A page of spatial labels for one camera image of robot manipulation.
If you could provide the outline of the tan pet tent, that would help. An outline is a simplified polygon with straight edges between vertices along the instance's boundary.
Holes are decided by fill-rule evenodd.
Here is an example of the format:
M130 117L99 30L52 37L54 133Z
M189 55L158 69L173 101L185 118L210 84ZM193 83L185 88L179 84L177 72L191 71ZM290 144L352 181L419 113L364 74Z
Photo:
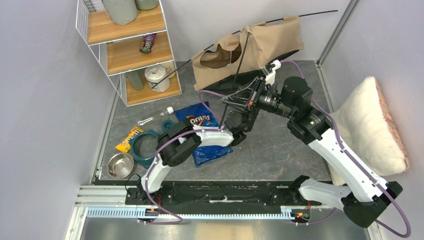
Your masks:
M257 71L276 59L283 60L304 49L300 18L284 17L280 23L258 23L244 27L239 34L227 34L213 46L192 57L194 89L199 91L235 75L250 33L239 74Z

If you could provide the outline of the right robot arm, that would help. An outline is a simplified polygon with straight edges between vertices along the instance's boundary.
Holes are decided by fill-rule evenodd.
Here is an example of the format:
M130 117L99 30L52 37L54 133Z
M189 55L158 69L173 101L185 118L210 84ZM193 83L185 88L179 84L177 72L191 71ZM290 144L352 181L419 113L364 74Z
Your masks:
M399 183L379 177L343 143L331 119L312 106L312 95L312 89L301 77L287 78L281 91L271 89L262 77L256 77L222 98L233 108L225 125L240 143L252 130L259 111L287 118L290 133L321 155L346 183L335 186L302 175L289 185L288 201L296 205L307 201L329 205L342 210L359 227L367 228L403 189Z

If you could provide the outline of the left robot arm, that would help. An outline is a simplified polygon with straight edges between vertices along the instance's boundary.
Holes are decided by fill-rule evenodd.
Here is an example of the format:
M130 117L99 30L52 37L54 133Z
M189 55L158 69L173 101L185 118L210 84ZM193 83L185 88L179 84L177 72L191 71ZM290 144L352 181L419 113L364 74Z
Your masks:
M159 136L154 159L140 178L137 197L144 204L152 204L157 191L171 170L182 164L199 147L234 147L246 139L252 130L258 110L232 111L224 121L225 127L193 125L185 119Z

